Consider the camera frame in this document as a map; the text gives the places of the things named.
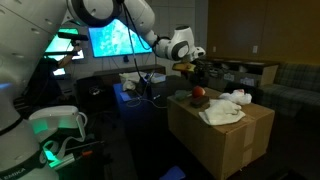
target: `robotic arm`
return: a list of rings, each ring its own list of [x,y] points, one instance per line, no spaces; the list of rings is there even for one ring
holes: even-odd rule
[[[49,39],[63,23],[103,27],[114,18],[141,35],[161,58],[192,61],[205,54],[194,46],[190,27],[175,29],[172,39],[157,36],[152,31],[155,15],[144,0],[0,1],[0,179],[58,179],[48,164],[43,166],[39,140],[13,100],[26,88]],[[38,168],[24,166],[32,160]]]
[[[114,0],[112,5],[111,1],[108,3],[106,6],[105,1],[69,0],[68,7],[73,21],[79,25],[103,27],[114,18],[119,19],[141,35],[158,57],[193,61],[205,55],[203,48],[194,46],[192,30],[188,26],[176,28],[172,39],[157,36],[152,31],[155,15],[144,0]],[[107,7],[113,7],[113,11],[106,12]]]

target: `blue screen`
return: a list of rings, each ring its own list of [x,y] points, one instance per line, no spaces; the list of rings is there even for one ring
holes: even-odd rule
[[[78,30],[76,28],[61,28],[59,29],[59,32],[64,32],[64,33],[70,33],[70,34],[79,34]],[[45,52],[61,52],[61,51],[72,51],[73,46],[71,45],[71,40],[70,39],[64,39],[64,38],[59,38],[58,35],[56,34],[52,41],[50,42],[49,46],[47,47]],[[54,55],[54,56],[48,56],[49,58],[53,58],[57,61],[61,60],[65,55]],[[72,60],[74,59],[83,59],[83,51],[78,52],[78,56],[73,56]],[[56,71],[53,72],[54,75],[64,75],[66,72],[64,68],[60,68]]]
[[[89,28],[94,57],[118,56],[133,54],[128,28],[121,21],[114,19],[102,28]],[[138,35],[130,30],[134,53],[150,53],[152,49]]]

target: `white cloth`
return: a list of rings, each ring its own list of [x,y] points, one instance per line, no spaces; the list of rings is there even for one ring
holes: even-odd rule
[[[125,83],[123,83],[122,85],[122,91],[126,91],[126,90],[135,90],[136,89],[136,85],[130,81],[127,80]]]
[[[140,72],[142,77],[145,77],[147,74],[145,72]],[[134,83],[138,83],[140,81],[140,76],[138,72],[131,73],[122,73],[119,74],[121,83],[124,84],[126,81],[132,81]]]
[[[251,103],[252,96],[251,94],[245,93],[243,89],[237,89],[234,90],[232,94],[223,93],[219,98],[229,100],[236,104],[245,105]]]
[[[223,125],[238,122],[245,113],[241,106],[228,100],[210,100],[210,107],[199,112],[201,119],[209,125]]]

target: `couch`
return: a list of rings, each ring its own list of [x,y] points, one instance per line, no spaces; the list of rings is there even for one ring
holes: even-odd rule
[[[259,104],[288,117],[320,112],[320,65],[280,64],[273,84],[260,87]]]

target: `chair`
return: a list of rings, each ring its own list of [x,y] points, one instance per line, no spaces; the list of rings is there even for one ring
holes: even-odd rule
[[[76,81],[76,94],[79,109],[85,112],[89,119],[107,119],[113,128],[116,128],[112,121],[119,113],[115,109],[117,106],[112,86],[105,85],[99,76],[86,77]]]

